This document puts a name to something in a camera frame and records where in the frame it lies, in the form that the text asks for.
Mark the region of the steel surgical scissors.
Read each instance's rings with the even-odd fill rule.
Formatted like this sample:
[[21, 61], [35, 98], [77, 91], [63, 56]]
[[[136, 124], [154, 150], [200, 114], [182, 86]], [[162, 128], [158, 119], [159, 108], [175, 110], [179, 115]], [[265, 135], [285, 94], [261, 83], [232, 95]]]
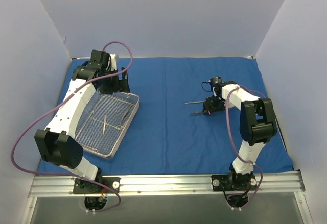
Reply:
[[190, 104], [200, 104], [203, 103], [204, 101], [193, 101], [193, 102], [185, 102], [184, 104], [190, 105]]

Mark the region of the steel forceps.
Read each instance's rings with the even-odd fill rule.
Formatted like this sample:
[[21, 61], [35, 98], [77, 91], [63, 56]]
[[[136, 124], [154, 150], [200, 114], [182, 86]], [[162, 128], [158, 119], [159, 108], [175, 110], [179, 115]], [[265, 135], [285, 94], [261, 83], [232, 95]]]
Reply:
[[131, 109], [131, 107], [128, 108], [128, 109], [125, 111], [125, 113], [123, 114], [123, 116], [122, 116], [122, 118], [121, 118], [121, 120], [120, 120], [120, 123], [122, 123], [122, 121], [125, 119], [125, 117], [127, 116], [128, 112], [130, 111], [130, 109]]

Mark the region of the steel wire mesh tray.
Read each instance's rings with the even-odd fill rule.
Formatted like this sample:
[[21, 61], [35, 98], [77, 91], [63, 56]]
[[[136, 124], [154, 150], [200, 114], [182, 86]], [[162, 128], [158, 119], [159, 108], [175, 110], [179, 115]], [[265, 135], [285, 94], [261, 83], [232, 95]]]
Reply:
[[[130, 108], [125, 119], [120, 120]], [[102, 158], [113, 158], [139, 109], [139, 96], [119, 92], [100, 94], [96, 92], [86, 105], [75, 132], [75, 140], [89, 153]], [[104, 115], [107, 115], [106, 130], [102, 135]], [[119, 131], [117, 125], [124, 128]]]

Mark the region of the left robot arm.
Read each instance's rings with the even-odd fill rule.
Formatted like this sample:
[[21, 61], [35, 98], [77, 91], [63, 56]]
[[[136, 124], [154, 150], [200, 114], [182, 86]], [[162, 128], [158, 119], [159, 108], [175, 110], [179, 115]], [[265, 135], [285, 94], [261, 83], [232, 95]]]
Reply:
[[81, 115], [96, 92], [113, 94], [129, 90], [127, 73], [118, 69], [118, 60], [117, 54], [93, 50], [90, 60], [74, 69], [64, 105], [46, 128], [34, 135], [42, 160], [85, 178], [84, 186], [91, 193], [103, 187], [101, 172], [84, 157], [75, 134]]

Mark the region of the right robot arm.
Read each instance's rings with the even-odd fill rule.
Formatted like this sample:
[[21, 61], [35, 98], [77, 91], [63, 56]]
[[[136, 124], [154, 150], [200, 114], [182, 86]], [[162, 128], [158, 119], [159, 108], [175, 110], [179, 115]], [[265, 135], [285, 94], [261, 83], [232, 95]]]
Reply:
[[[211, 115], [225, 111], [227, 131], [236, 158], [231, 164], [227, 184], [231, 189], [240, 189], [245, 182], [250, 182], [256, 160], [264, 146], [277, 133], [272, 100], [251, 94], [234, 81], [224, 82], [220, 77], [213, 77], [210, 85], [211, 97], [203, 102], [201, 113]], [[239, 130], [242, 138], [237, 150], [232, 138], [229, 109], [240, 111]]]

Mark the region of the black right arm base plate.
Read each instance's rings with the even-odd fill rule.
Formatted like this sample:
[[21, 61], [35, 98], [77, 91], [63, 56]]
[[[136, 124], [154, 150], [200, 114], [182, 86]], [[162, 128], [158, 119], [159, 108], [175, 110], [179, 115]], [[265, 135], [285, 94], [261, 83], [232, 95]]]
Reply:
[[257, 181], [253, 174], [211, 175], [213, 191], [247, 191], [257, 188]]

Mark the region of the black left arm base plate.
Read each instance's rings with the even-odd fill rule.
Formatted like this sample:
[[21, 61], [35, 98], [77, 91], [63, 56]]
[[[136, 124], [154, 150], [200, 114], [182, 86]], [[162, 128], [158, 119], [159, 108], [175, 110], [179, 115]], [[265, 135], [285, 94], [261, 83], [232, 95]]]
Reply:
[[[98, 184], [79, 178], [75, 178], [74, 181], [73, 194], [96, 194], [103, 192], [103, 187]], [[104, 177], [101, 184], [119, 192], [120, 181], [121, 178], [119, 177]]]

